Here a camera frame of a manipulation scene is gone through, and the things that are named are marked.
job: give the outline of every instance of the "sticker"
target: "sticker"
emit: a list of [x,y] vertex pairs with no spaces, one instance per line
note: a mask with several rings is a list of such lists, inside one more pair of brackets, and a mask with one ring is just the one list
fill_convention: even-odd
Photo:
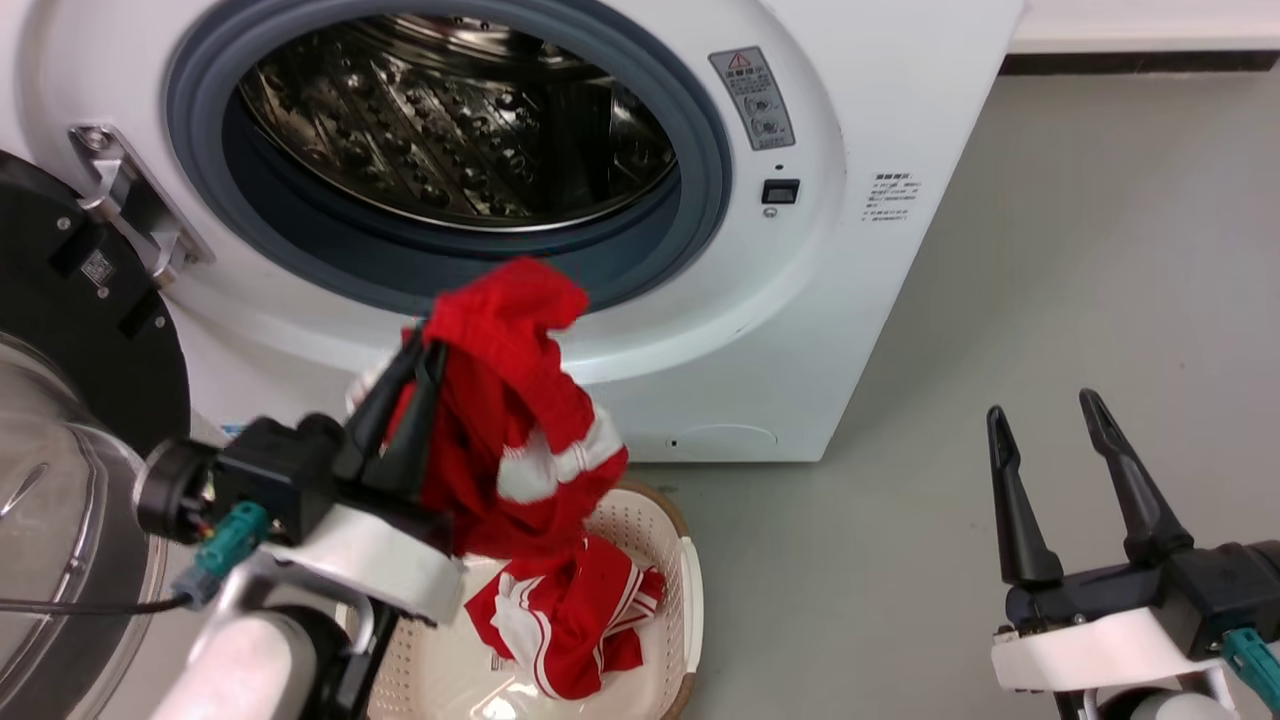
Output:
[[102,255],[101,250],[95,250],[88,256],[88,260],[84,260],[84,264],[81,265],[81,272],[84,273],[84,277],[93,281],[93,284],[102,287],[115,274],[115,265]]
[[515,660],[507,660],[497,652],[489,656],[489,670],[493,673],[512,673],[518,667]]
[[876,173],[872,190],[863,205],[863,222],[892,223],[911,215],[915,200],[920,197],[920,181],[911,173]]
[[708,59],[733,99],[733,106],[746,128],[746,137],[751,141],[751,150],[772,150],[796,143],[787,105],[782,101],[782,92],[773,82],[773,72],[759,47],[712,53]]

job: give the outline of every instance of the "stainless steel drum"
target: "stainless steel drum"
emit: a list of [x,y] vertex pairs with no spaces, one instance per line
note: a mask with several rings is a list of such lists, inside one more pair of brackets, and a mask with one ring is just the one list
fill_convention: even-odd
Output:
[[239,92],[307,170],[436,225],[570,227],[627,206],[675,165],[662,127],[626,87],[481,19],[332,26],[264,58]]
[[[165,553],[133,519],[141,465],[36,351],[0,334],[0,597],[155,600]],[[95,717],[146,626],[0,614],[0,719]]]

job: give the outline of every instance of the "metal hinge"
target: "metal hinge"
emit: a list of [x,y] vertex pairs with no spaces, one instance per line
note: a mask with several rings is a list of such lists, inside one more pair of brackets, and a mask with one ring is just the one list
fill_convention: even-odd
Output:
[[170,284],[189,264],[214,261],[212,251],[156,190],[114,127],[76,126],[68,135],[97,179],[97,188],[79,201],[81,208],[129,241],[156,287]]

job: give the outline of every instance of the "black cable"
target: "black cable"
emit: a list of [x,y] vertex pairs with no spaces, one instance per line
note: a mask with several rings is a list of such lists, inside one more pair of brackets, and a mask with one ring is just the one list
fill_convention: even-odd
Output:
[[169,600],[133,605],[0,600],[0,612],[26,612],[28,615],[155,615],[156,612],[177,610],[189,603],[191,596],[186,593],[177,594]]

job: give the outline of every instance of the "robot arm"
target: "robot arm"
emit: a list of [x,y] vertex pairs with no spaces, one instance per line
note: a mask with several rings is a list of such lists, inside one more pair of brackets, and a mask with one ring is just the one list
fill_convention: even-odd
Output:
[[[344,427],[259,418],[225,448],[184,439],[152,455],[134,489],[138,521],[201,542],[174,591],[196,609],[216,597],[155,719],[362,720],[397,621],[453,618],[452,519],[419,505],[445,359],[412,333]],[[343,603],[358,624],[348,635],[320,611],[274,606],[280,587]]]
[[[1194,547],[1098,393],[1080,391],[1094,450],[1120,501],[1129,562],[1066,575],[1041,534],[1004,411],[987,414],[1000,569],[1010,621],[991,660],[1001,687],[1053,694],[1060,717],[1236,717],[1224,660],[1254,691],[1280,689],[1280,542]],[[1100,710],[1101,688],[1139,688]]]

